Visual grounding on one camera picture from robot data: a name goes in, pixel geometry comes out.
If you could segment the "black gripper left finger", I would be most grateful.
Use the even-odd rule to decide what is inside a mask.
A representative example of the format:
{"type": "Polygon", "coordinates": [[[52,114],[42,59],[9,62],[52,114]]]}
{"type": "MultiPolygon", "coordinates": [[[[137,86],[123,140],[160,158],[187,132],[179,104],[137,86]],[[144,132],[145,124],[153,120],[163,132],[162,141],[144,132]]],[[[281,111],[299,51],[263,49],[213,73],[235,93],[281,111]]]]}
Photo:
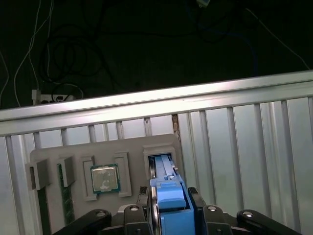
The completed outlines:
{"type": "Polygon", "coordinates": [[[112,215],[109,211],[95,209],[70,222],[56,235],[151,235],[147,218],[149,189],[140,187],[136,204],[124,205],[112,215]]]}

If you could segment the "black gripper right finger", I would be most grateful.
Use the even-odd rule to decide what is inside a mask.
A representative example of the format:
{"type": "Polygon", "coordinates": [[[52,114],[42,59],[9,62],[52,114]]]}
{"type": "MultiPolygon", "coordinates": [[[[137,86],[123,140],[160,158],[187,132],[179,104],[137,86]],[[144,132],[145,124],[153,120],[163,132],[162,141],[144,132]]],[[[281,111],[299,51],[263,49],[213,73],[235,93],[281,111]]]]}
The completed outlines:
{"type": "Polygon", "coordinates": [[[188,195],[197,235],[301,235],[254,210],[242,210],[233,217],[216,205],[205,204],[195,187],[188,188],[188,195]]]}

